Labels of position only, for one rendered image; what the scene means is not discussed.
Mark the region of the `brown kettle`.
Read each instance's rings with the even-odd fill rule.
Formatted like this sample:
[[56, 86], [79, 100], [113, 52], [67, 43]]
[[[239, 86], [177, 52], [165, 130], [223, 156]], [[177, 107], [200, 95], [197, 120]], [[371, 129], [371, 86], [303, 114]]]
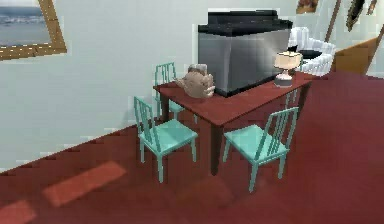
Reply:
[[175, 83], [193, 98], [210, 98], [214, 94], [213, 76], [208, 73], [206, 64], [191, 64], [182, 78], [175, 78]]

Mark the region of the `dark red wooden table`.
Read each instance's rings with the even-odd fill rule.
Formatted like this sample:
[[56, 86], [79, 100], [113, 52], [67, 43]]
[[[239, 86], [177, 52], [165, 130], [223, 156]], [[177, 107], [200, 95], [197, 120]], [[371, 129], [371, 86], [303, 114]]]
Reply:
[[155, 85], [153, 89], [160, 94], [163, 122], [169, 120], [169, 101], [172, 100], [210, 124], [210, 172], [215, 176], [218, 173], [222, 135], [227, 123], [298, 88], [301, 89], [298, 102], [298, 113], [300, 114], [312, 81], [315, 79], [316, 76], [314, 75], [296, 72], [291, 87], [279, 88], [273, 81], [270, 81], [228, 98], [214, 94], [211, 98], [195, 99], [188, 96], [175, 82]]

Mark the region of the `teal slatted chair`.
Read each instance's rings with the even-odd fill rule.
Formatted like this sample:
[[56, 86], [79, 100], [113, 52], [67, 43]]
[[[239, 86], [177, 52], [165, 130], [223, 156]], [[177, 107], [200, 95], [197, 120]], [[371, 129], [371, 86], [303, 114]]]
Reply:
[[145, 162], [145, 149], [156, 156], [158, 181], [164, 181], [163, 158], [179, 148], [191, 147], [192, 161], [197, 161], [198, 134], [176, 119], [155, 124], [152, 106], [134, 97], [134, 114], [138, 129], [140, 161]]
[[[174, 62], [167, 62], [164, 64], [159, 64], [155, 67], [155, 85], [161, 85], [164, 83], [169, 83], [173, 78], [176, 77], [176, 68]], [[154, 97], [157, 103], [157, 117], [161, 117], [161, 99], [160, 94], [156, 92]], [[174, 118], [178, 119], [178, 113], [183, 111], [184, 108], [174, 101], [169, 101], [169, 110], [173, 113]]]
[[298, 90], [295, 89], [286, 94], [285, 106], [284, 106], [285, 109], [287, 109], [290, 106], [293, 106], [296, 103], [297, 93], [298, 93]]
[[262, 165], [278, 160], [278, 178], [282, 178], [298, 113], [298, 107], [283, 109], [269, 115], [264, 129], [258, 125], [250, 125], [224, 134], [222, 161], [227, 161], [229, 149], [233, 146], [249, 162], [250, 193], [255, 190], [258, 168]]

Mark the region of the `silver bin with black lid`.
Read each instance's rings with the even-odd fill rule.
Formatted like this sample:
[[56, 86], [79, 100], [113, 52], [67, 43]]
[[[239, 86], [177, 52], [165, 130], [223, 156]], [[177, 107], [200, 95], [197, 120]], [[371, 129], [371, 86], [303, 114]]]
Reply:
[[213, 76], [215, 92], [230, 97], [273, 80], [292, 27], [275, 10], [210, 12], [198, 27], [198, 62]]

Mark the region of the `cream shade table lamp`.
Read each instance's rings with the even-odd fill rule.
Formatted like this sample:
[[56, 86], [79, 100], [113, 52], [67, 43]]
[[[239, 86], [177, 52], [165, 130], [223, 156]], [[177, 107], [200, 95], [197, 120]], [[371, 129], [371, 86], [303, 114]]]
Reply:
[[292, 76], [289, 71], [297, 68], [302, 61], [302, 54], [298, 52], [285, 51], [278, 53], [274, 66], [282, 70], [274, 79], [274, 84], [280, 88], [292, 85]]

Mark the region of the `small brown framed picture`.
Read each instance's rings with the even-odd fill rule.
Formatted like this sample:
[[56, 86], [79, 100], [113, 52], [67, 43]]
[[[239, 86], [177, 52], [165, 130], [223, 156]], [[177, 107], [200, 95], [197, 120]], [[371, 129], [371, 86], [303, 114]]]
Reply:
[[298, 0], [296, 13], [315, 13], [318, 5], [318, 0]]

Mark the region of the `orange wooden cabinet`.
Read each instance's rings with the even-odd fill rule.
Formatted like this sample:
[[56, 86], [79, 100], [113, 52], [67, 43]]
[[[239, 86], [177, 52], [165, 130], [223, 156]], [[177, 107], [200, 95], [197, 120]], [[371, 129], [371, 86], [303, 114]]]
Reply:
[[339, 50], [334, 56], [331, 70], [365, 75], [378, 48], [378, 38], [371, 38]]

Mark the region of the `gold framed seascape picture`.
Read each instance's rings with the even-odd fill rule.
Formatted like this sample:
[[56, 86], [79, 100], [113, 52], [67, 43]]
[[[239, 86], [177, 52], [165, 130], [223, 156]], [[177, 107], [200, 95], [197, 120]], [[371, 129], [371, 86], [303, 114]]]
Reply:
[[0, 61], [67, 52], [56, 0], [0, 0]]

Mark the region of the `dark framed wall picture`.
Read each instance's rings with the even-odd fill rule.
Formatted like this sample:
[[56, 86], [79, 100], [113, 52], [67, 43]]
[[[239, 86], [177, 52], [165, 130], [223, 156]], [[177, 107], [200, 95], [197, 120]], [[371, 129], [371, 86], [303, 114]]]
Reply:
[[365, 0], [352, 0], [351, 6], [349, 7], [347, 13], [346, 27], [348, 31], [353, 29], [353, 26], [359, 19], [359, 16], [363, 10], [363, 6], [365, 4]]

